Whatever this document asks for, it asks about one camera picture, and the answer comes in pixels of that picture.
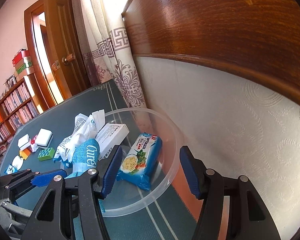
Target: yellow block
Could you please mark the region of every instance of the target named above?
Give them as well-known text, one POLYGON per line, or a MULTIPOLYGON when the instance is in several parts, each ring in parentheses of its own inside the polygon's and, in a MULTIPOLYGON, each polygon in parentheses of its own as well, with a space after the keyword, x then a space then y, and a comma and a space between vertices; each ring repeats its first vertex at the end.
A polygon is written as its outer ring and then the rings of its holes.
POLYGON ((28 158, 28 156, 31 154, 31 152, 29 151, 28 148, 22 150, 22 151, 19 151, 19 155, 24 159, 26 160, 28 158))

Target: bookshelf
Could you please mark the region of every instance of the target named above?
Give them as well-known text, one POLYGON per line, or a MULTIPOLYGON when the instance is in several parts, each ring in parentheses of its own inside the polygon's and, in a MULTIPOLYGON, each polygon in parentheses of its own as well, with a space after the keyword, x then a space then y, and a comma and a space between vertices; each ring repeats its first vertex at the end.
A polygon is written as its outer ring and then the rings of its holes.
POLYGON ((0 149, 5 151, 18 127, 39 114, 22 78, 0 100, 0 149))

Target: curtain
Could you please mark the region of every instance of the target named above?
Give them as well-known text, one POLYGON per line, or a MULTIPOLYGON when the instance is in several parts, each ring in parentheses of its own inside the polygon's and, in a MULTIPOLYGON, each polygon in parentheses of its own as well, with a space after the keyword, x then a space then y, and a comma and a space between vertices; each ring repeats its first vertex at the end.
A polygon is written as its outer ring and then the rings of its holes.
POLYGON ((79 44, 93 85, 114 79, 129 107, 146 107, 121 13, 127 0, 72 0, 79 44))

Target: red box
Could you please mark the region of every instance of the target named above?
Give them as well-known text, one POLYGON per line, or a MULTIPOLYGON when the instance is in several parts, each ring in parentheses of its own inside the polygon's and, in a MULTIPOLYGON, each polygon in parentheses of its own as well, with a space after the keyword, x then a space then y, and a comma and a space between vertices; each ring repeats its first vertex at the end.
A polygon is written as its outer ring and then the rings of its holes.
POLYGON ((12 60, 12 65, 15 66, 23 57, 30 56, 29 50, 20 51, 12 60))

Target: clear plastic container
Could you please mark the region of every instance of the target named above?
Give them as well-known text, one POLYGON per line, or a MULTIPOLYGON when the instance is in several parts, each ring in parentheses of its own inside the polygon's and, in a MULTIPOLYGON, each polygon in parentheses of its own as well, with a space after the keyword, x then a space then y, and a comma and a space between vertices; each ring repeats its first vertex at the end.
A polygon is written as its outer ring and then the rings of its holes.
POLYGON ((161 196, 173 181, 179 165, 180 133, 167 117, 151 109, 123 108, 106 113, 106 123, 125 123, 128 136, 121 143, 123 159, 140 133, 158 135, 162 148, 151 176, 151 190, 139 189, 125 180, 114 183, 111 193, 103 200, 104 217, 124 216, 136 212, 161 196))

